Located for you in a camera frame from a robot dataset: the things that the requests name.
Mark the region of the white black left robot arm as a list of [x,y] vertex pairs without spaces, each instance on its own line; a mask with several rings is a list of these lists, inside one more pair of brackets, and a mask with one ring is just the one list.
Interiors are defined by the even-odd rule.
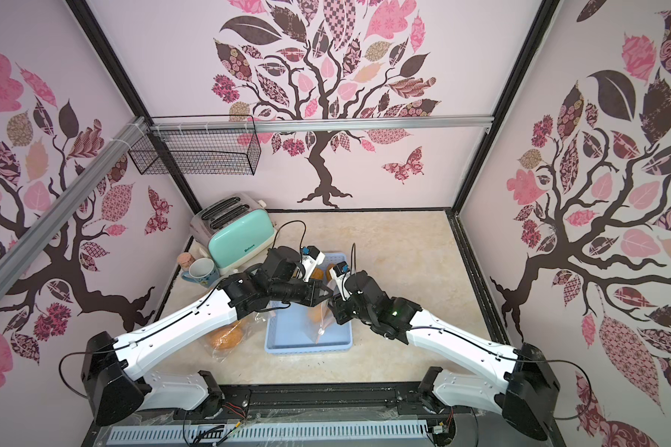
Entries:
[[163,320],[119,337],[107,332],[91,337],[79,353],[80,394],[89,402],[94,424],[108,427],[143,410],[197,409],[216,392],[210,374],[155,377],[154,367],[208,333],[268,311],[274,301],[320,305],[333,295],[312,275],[324,261],[325,254],[314,246],[270,249],[261,264],[221,279],[210,292]]

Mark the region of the light blue perforated plastic basket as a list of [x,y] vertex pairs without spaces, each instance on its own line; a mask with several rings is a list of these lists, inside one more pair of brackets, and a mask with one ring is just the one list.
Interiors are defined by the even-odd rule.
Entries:
[[[345,259],[342,253],[325,253],[325,261],[318,266],[324,271],[330,264]],[[335,323],[327,329],[320,344],[315,344],[307,335],[309,307],[293,303],[277,303],[268,317],[265,350],[270,354],[316,354],[345,351],[353,345],[352,325]]]

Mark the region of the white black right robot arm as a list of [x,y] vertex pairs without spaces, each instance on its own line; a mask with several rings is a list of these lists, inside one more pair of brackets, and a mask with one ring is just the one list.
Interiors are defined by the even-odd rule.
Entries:
[[328,305],[337,323],[359,320],[373,333],[434,352],[468,370],[466,375],[434,370],[425,394],[448,407],[497,413],[519,433],[549,438],[557,421],[560,384],[553,361],[540,348],[519,348],[485,340],[455,327],[415,302],[391,297],[365,271],[345,263],[329,270],[338,295]]

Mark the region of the brown potato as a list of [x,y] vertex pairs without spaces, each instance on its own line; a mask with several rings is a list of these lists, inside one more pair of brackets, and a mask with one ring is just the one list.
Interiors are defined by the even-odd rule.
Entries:
[[333,269],[335,268],[334,264],[330,264],[325,270],[325,279],[330,282],[333,279]]

